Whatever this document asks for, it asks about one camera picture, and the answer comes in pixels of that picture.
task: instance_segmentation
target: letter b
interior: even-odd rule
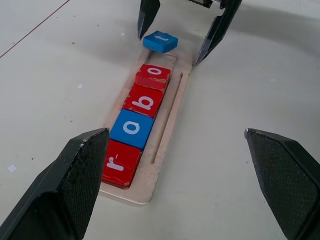
[[[148,101],[149,102],[148,105],[143,104],[142,102],[143,100]],[[152,98],[148,96],[141,96],[138,101],[133,101],[132,104],[140,108],[150,110],[152,105],[154,104],[154,101],[152,100]]]

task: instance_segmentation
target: white surface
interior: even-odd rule
[[[12,164],[11,166],[8,167],[8,170],[12,173],[15,170],[17,170],[16,166],[14,164]]]
[[[21,14],[24,1],[7,2],[0,2],[2,52],[51,12],[48,5],[62,4],[32,0]],[[196,53],[217,7],[161,4],[150,32],[189,39]],[[70,138],[103,126],[142,49],[139,5],[71,1],[0,59],[0,222]],[[320,160],[319,12],[316,0],[244,1],[190,76],[151,203],[98,197],[85,239],[284,240],[243,133],[293,138]]]

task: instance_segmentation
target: wooden board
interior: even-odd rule
[[[111,110],[105,127],[111,128],[114,125],[142,64],[171,69],[170,82],[130,188],[121,189],[102,182],[99,191],[101,196],[134,205],[145,205],[152,198],[192,70],[192,57],[177,52],[156,53],[144,48]]]

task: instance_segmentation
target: wooden block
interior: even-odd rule
[[[160,54],[144,49],[136,66],[132,69],[124,84],[104,125],[105,127],[111,128],[116,121],[123,103],[135,82],[135,75],[142,64],[170,69],[170,82],[154,120],[131,186],[128,189],[121,189],[102,182],[99,191],[99,195],[101,196],[135,206],[147,204],[155,190],[169,140],[177,119],[178,110],[192,70],[192,57],[191,55],[186,55],[181,52]]]
[[[164,95],[162,91],[134,84],[122,108],[154,118]]]
[[[123,109],[111,129],[110,138],[143,150],[153,123],[149,116]]]
[[[170,76],[170,69],[143,64],[135,75],[135,84],[165,92]]]
[[[110,140],[106,150],[102,181],[120,188],[130,187],[140,156],[138,148]]]

